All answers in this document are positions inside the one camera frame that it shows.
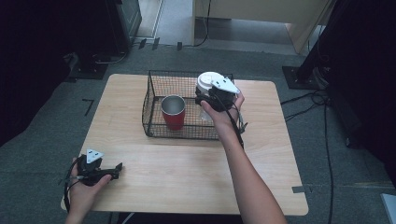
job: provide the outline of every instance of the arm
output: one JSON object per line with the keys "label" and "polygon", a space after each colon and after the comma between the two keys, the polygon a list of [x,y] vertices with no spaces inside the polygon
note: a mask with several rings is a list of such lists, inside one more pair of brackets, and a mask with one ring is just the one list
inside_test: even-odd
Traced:
{"label": "arm", "polygon": [[[72,176],[78,175],[77,165],[73,167]],[[91,210],[95,201],[96,195],[99,191],[107,185],[111,180],[111,175],[103,176],[98,183],[92,187],[85,186],[82,183],[76,183],[77,180],[73,180],[73,187],[70,190],[70,212],[66,218],[66,224],[78,224],[82,223],[84,217]]]}
{"label": "arm", "polygon": [[[238,94],[235,105],[240,109],[245,98]],[[233,178],[233,188],[241,217],[245,223],[286,223],[286,219],[271,190],[251,164],[244,149],[240,146],[228,115],[213,110],[207,102],[202,107],[213,119],[219,140],[224,146],[227,161]],[[229,112],[237,120],[237,112]]]}

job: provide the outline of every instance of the red cup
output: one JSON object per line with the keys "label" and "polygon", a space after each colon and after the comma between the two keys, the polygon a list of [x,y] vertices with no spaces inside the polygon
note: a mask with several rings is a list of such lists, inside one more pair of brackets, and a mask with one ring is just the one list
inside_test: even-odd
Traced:
{"label": "red cup", "polygon": [[184,125],[186,103],[178,95],[168,95],[161,102],[163,119],[170,130],[180,130]]}

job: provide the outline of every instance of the cup lid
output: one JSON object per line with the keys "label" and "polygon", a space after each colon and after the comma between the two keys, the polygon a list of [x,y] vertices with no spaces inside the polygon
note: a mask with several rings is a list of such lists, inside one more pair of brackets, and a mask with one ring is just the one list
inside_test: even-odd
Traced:
{"label": "cup lid", "polygon": [[212,80],[218,78],[224,78],[224,76],[216,72],[202,73],[200,76],[198,76],[198,81],[197,81],[198,87],[201,89],[201,91],[202,89],[208,91],[209,89],[212,88]]}

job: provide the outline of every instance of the wooden table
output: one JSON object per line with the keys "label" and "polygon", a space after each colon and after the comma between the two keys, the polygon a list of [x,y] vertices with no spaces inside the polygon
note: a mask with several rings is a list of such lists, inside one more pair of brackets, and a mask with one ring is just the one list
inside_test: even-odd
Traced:
{"label": "wooden table", "polygon": [[[219,141],[145,136],[142,107],[147,76],[112,75],[81,153],[104,152],[102,169],[123,162],[120,179],[100,193],[95,211],[239,214],[228,163]],[[246,101],[246,153],[286,215],[308,212],[288,130],[268,81],[236,80]]]}

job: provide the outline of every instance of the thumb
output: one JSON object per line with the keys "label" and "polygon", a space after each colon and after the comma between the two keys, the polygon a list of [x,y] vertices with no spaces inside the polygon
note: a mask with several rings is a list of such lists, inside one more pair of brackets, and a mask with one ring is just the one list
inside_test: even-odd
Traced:
{"label": "thumb", "polygon": [[110,182],[111,180],[111,175],[105,175],[103,176],[99,182],[97,182],[93,188],[96,192],[99,192],[99,190],[101,190],[104,186],[106,186],[108,184],[108,182]]}
{"label": "thumb", "polygon": [[212,106],[207,102],[207,101],[201,101],[201,106],[204,109],[204,111],[213,118],[214,113],[216,112]]}

